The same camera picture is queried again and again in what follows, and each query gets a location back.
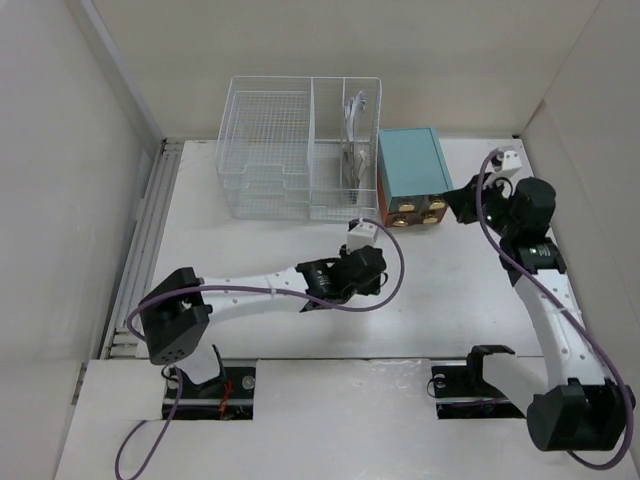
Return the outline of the grey spiral setup guide booklet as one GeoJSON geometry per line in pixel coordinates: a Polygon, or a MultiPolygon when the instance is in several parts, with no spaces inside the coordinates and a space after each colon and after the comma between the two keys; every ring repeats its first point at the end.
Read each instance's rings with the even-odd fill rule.
{"type": "Polygon", "coordinates": [[[371,158],[368,144],[359,136],[366,104],[366,93],[360,90],[345,102],[343,109],[345,136],[342,141],[342,177],[346,199],[351,205],[358,204],[361,192],[370,187],[371,158]]]}

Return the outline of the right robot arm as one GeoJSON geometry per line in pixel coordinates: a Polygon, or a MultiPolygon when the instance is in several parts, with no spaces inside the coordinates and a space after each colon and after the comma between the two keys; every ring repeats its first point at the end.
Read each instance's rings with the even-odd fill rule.
{"type": "Polygon", "coordinates": [[[548,235],[556,192],[529,177],[506,194],[502,182],[474,176],[444,198],[456,220],[479,223],[496,250],[531,319],[546,376],[528,372],[506,346],[480,345],[467,357],[465,386],[477,394],[498,390],[524,414],[541,451],[577,458],[615,450],[623,457],[634,434],[635,397],[580,321],[564,258],[548,235]]]}

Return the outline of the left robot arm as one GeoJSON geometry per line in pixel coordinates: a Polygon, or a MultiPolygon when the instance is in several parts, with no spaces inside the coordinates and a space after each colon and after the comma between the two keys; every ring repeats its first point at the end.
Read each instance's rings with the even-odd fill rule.
{"type": "Polygon", "coordinates": [[[338,309],[356,295],[378,295],[385,276],[383,251],[372,246],[217,285],[183,267],[143,298],[136,315],[150,363],[176,366],[198,394],[209,397],[224,382],[219,355],[204,338],[209,327],[264,313],[338,309]]]}

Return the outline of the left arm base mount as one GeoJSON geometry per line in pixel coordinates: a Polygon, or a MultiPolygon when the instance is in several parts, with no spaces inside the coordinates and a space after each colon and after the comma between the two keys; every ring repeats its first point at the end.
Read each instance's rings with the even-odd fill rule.
{"type": "Polygon", "coordinates": [[[223,360],[213,345],[219,375],[200,385],[182,373],[183,392],[175,420],[245,421],[252,420],[256,387],[255,360],[223,360]]]}

